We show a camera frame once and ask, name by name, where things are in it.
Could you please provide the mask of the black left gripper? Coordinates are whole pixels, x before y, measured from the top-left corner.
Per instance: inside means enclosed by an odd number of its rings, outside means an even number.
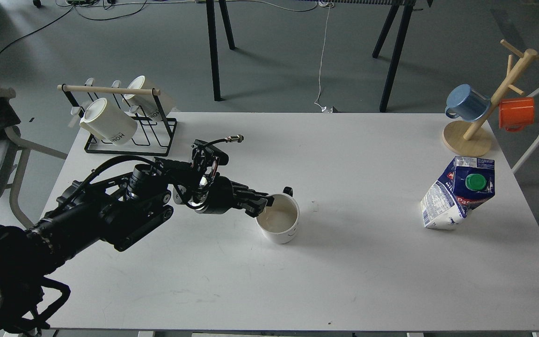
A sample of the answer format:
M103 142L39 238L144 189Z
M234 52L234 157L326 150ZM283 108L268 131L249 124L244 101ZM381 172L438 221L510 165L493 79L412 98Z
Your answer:
M218 176L206 192L191 198L190 205L200 214L224 214L230 209L243 209L246 215L256 218L265 207L272 206L274 200L268 193Z

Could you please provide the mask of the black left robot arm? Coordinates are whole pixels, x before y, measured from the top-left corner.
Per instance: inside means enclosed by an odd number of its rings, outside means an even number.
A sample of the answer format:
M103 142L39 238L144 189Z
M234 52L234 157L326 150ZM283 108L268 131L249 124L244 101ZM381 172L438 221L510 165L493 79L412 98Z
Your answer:
M30 228L0 225L0 330L48 329L71 294L48 275L97 241L126 251L171 218L171 197L202 214L261 215L274 197L221 175L229 157L217 142L195 140L191 162L116 156L73 181Z

